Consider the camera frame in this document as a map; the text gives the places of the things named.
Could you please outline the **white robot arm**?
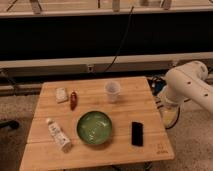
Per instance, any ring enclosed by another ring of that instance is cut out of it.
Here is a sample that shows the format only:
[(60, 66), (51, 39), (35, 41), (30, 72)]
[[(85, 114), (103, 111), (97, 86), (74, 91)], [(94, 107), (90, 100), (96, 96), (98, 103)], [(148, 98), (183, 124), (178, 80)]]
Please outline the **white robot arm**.
[(163, 105), (160, 114), (166, 128), (175, 123), (185, 99), (194, 101), (213, 114), (213, 86), (205, 82), (207, 77), (207, 66), (200, 61), (176, 66), (166, 73), (166, 85), (157, 95)]

